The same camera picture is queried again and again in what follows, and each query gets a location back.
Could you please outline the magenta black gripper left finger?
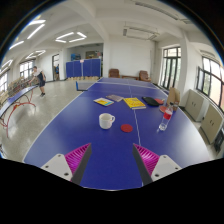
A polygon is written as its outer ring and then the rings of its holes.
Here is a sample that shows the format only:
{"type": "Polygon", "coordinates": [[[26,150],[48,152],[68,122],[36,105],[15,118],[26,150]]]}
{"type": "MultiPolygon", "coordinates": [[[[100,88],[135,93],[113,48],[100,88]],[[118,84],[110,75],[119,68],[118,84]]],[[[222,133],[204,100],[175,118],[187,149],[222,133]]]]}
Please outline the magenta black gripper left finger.
{"type": "Polygon", "coordinates": [[[42,169],[79,185],[91,154],[91,144],[87,143],[65,155],[56,154],[42,169]]]}

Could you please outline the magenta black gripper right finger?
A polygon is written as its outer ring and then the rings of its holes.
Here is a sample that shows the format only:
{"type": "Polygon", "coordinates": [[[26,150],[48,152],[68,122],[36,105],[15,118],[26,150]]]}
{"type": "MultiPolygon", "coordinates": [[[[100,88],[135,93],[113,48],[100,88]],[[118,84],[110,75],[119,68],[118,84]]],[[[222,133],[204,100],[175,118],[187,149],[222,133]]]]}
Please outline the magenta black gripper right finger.
{"type": "Polygon", "coordinates": [[[181,167],[168,155],[159,156],[143,146],[133,144],[132,153],[143,186],[181,170],[181,167]]]}

